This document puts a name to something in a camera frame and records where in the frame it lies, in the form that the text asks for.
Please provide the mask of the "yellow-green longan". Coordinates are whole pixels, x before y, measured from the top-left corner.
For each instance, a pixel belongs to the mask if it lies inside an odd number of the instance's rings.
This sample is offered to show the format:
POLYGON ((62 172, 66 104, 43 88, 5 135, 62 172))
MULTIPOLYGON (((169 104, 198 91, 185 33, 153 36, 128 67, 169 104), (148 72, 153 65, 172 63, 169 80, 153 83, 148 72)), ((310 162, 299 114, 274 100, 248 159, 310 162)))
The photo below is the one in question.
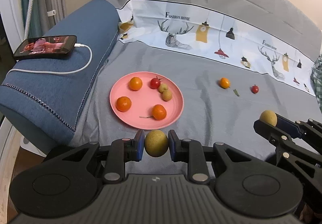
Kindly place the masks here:
POLYGON ((263 121, 265 123, 268 123, 272 126, 276 126, 277 125, 277 115, 274 111, 271 110, 265 110, 261 113, 260 121, 263 121))

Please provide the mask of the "small green longan front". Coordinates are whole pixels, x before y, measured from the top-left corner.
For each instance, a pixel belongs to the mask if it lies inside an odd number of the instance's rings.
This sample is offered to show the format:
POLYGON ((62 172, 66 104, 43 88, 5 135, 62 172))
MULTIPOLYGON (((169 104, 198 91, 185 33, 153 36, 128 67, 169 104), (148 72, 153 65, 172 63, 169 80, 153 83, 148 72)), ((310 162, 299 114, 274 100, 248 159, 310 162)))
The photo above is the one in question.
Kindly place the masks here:
POLYGON ((161 130, 152 130, 145 137, 145 150, 154 158, 163 156, 169 147, 168 137, 161 130))

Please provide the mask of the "orange tangerine with stem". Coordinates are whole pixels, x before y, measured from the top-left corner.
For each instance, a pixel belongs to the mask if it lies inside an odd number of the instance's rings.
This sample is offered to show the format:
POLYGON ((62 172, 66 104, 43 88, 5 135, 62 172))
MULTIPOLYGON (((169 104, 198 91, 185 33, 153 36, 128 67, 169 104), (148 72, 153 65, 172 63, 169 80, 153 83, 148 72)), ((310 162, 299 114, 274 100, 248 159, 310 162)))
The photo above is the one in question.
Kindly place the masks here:
POLYGON ((166 118, 167 111, 162 105, 155 105, 151 108, 148 116, 140 116, 140 118, 153 118, 155 120, 163 120, 166 118))

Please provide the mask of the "red cherry tomato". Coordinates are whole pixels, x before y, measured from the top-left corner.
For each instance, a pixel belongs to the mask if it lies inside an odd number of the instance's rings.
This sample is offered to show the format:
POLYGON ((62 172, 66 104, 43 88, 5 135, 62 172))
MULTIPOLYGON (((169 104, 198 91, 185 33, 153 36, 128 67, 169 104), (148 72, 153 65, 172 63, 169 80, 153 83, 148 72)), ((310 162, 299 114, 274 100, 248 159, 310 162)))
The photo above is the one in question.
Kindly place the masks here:
POLYGON ((253 94, 257 94, 257 93, 259 92, 259 87, 258 87, 257 85, 253 85, 253 86, 251 87, 251 92, 252 92, 253 94))
POLYGON ((150 81, 150 88, 151 89, 158 89, 161 84, 162 78, 158 78, 157 76, 152 78, 150 81))

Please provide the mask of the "pink round plate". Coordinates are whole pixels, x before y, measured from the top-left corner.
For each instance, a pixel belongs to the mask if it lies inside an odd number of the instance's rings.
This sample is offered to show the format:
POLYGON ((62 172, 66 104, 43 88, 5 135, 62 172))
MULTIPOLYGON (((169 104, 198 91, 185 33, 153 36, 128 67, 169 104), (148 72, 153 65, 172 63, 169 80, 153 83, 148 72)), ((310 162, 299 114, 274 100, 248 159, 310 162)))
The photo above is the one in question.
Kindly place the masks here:
POLYGON ((109 100, 115 115, 125 124, 143 130, 162 129, 176 122, 184 109, 184 98, 179 87, 167 77, 158 73, 139 71, 128 73, 121 77, 112 86, 109 94, 109 100), (139 77, 142 80, 142 88, 133 91, 129 87, 129 81, 133 77, 139 77), (160 78, 161 82, 168 85, 172 92, 172 99, 164 101, 161 93, 157 89, 150 87, 150 81, 153 78, 160 78), (116 108, 116 102, 119 97, 126 96, 132 102, 131 108, 126 112, 121 112, 116 108), (163 120, 152 118, 151 111, 155 105, 162 105, 166 110, 166 117, 163 120))

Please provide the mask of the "green plaid cloth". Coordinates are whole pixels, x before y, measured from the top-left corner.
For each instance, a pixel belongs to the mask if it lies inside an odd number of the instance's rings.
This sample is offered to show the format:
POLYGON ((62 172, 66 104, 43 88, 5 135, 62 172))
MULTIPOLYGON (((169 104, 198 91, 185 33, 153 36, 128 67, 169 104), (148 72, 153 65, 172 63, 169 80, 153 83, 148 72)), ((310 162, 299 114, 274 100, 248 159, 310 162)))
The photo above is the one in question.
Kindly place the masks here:
POLYGON ((312 67, 311 80, 314 85, 314 93, 322 112, 322 55, 319 55, 312 67))

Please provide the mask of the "black smartphone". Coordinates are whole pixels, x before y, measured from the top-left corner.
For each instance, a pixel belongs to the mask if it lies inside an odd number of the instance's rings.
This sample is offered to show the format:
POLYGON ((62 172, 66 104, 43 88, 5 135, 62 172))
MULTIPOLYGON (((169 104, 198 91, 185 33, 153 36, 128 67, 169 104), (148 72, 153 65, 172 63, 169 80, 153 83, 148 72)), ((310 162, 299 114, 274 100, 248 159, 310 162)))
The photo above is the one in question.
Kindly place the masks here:
POLYGON ((18 46, 14 59, 63 58, 72 52, 76 42, 75 35, 28 38, 18 46))

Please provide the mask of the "white round door frame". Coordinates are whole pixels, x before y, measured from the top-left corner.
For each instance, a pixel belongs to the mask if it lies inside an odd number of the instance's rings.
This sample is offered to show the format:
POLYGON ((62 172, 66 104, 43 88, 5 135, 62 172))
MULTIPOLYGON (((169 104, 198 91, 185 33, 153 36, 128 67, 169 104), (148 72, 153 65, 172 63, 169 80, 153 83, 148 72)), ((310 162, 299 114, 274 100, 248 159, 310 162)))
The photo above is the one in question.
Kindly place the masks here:
POLYGON ((15 52, 25 32, 21 0, 1 0, 1 18, 11 50, 15 52))

